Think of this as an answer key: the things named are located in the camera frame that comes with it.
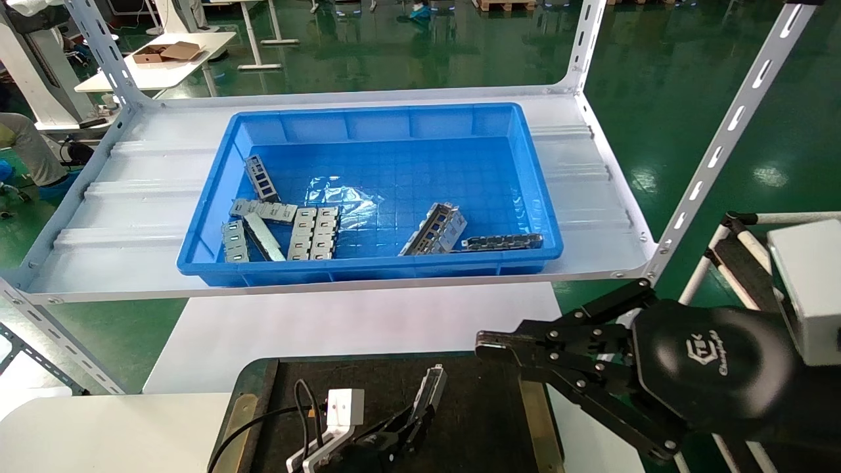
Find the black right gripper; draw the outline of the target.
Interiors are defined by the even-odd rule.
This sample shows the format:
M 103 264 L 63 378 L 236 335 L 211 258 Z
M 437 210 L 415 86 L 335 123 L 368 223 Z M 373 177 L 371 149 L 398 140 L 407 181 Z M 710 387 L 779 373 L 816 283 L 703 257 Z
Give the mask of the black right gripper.
M 806 365 L 780 314 L 657 301 L 650 282 L 637 279 L 553 321 L 523 320 L 513 332 L 481 330 L 476 355 L 529 360 L 538 348 L 623 355 L 631 330 L 618 319 L 643 309 L 633 321 L 633 346 L 640 383 L 650 395 L 616 396 L 580 372 L 548 362 L 520 366 L 522 378 L 550 384 L 657 464 L 678 454 L 686 423 L 751 442 L 838 449 L 839 368 Z

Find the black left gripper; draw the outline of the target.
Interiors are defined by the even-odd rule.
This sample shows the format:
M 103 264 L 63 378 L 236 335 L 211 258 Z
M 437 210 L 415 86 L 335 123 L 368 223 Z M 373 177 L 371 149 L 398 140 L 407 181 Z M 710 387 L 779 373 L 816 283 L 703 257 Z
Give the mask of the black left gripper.
M 346 444 L 329 462 L 329 472 L 398 472 L 418 454 L 436 416 L 436 408 L 406 407 Z

